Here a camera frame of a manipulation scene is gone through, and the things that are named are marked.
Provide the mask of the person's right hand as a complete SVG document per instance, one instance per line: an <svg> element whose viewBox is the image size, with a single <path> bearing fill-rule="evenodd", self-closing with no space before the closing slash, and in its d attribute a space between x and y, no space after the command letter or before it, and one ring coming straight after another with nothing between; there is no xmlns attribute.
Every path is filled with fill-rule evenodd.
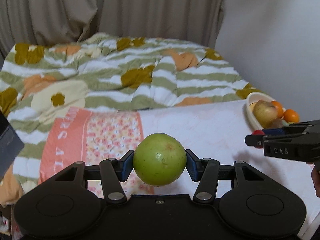
<svg viewBox="0 0 320 240"><path fill-rule="evenodd" d="M308 165L312 166L311 179L313 182L316 196L319 198L320 197L320 174L313 163L308 163Z"/></svg>

